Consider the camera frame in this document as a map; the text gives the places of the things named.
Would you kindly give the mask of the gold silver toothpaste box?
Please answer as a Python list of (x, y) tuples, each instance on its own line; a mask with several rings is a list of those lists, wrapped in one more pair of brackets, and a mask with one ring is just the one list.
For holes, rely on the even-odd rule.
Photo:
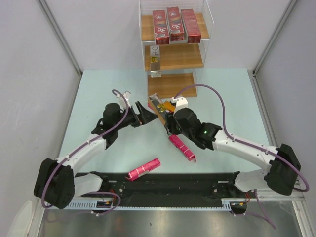
[(162, 123), (163, 126), (166, 124), (166, 115), (169, 113), (169, 110), (163, 104), (163, 101), (159, 98), (159, 96), (155, 93), (148, 97), (148, 103), (151, 109), (156, 113), (158, 119)]

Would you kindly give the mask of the red silver 3D toothpaste box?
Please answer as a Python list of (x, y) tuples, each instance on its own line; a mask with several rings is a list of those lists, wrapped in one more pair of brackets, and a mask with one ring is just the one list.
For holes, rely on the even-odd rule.
[(184, 27), (182, 24), (181, 14), (179, 7), (167, 8), (167, 19), (169, 25), (170, 41), (183, 41), (184, 40)]

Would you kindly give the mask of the dark red toothpaste box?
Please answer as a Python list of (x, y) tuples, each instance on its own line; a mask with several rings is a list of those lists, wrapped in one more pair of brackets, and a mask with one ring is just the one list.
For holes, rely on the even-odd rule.
[(201, 30), (193, 9), (181, 9), (181, 15), (185, 26), (187, 43), (200, 43)]

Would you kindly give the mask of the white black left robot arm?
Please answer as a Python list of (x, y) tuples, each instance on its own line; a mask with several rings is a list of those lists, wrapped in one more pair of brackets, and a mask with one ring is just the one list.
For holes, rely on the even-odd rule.
[(55, 206), (63, 209), (74, 197), (88, 193), (94, 193), (100, 198), (108, 194), (106, 176), (97, 171), (80, 177), (77, 173), (115, 142), (119, 130), (128, 126), (136, 128), (146, 125), (158, 118), (140, 102), (136, 102), (136, 107), (138, 114), (131, 106), (122, 109), (118, 103), (107, 104), (102, 118), (84, 144), (63, 157), (55, 160), (46, 158), (41, 163), (34, 195), (41, 199), (44, 208)]

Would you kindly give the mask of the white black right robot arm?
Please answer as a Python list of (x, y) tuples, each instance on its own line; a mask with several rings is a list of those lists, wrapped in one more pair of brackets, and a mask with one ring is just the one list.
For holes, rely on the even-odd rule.
[(167, 113), (165, 128), (169, 134), (184, 135), (201, 149), (232, 154), (259, 167), (250, 172), (234, 173), (234, 179), (228, 185), (231, 197), (239, 198), (245, 192), (262, 188), (270, 188), (285, 196), (292, 194), (301, 165), (291, 146), (263, 146), (232, 138), (222, 127), (200, 122), (189, 108)]

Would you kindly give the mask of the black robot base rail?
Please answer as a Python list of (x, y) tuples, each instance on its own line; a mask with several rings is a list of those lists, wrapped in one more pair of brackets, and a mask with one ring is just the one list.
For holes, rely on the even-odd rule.
[(247, 203), (253, 191), (242, 192), (231, 181), (234, 173), (148, 173), (129, 181), (126, 173), (102, 173), (101, 191), (113, 191), (123, 199), (190, 198), (228, 199)]

